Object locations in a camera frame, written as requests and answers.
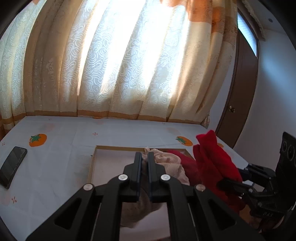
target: orange fruit pattern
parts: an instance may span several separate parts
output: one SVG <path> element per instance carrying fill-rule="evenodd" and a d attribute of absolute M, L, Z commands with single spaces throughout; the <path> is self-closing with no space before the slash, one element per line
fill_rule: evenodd
<path fill-rule="evenodd" d="M 37 134 L 35 136 L 31 136 L 29 140 L 29 145 L 31 147 L 41 146 L 46 142 L 47 136 L 46 134 Z"/>
<path fill-rule="evenodd" d="M 187 139 L 186 137 L 177 136 L 176 140 L 179 141 L 184 146 L 192 146 L 193 145 L 192 141 Z"/>

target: white bed sheet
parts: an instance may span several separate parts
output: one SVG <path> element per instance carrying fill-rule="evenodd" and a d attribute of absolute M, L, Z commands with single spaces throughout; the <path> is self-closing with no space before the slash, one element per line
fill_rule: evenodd
<path fill-rule="evenodd" d="M 197 144 L 206 133 L 200 125 L 143 120 L 29 116 L 0 142 L 0 166 L 15 146 L 28 150 L 9 190 L 0 186 L 0 216 L 18 241 L 24 241 L 43 221 L 87 182 L 96 145 L 186 148 L 176 136 Z M 31 136 L 44 133 L 44 145 L 30 147 Z M 247 162 L 224 142 L 224 150 L 238 168 Z"/>

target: camera lens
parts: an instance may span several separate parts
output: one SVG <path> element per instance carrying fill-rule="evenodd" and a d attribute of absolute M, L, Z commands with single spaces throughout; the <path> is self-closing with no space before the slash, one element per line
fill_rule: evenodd
<path fill-rule="evenodd" d="M 283 142 L 283 144 L 281 145 L 281 149 L 283 152 L 285 152 L 287 150 L 287 142 Z"/>
<path fill-rule="evenodd" d="M 289 161 L 291 161 L 293 159 L 294 153 L 295 153 L 294 147 L 289 146 L 289 148 L 288 148 L 288 159 L 289 159 Z"/>

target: window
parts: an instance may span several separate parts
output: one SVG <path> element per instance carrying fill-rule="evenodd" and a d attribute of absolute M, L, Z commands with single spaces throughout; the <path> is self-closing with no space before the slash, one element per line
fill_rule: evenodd
<path fill-rule="evenodd" d="M 237 13 L 237 25 L 257 57 L 257 41 L 243 17 Z"/>

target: patterned curtain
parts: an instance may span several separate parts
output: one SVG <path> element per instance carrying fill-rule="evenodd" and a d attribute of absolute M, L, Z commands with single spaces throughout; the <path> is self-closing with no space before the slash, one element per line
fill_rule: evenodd
<path fill-rule="evenodd" d="M 30 3 L 0 40 L 0 128 L 26 115 L 200 124 L 236 35 L 236 0 Z"/>

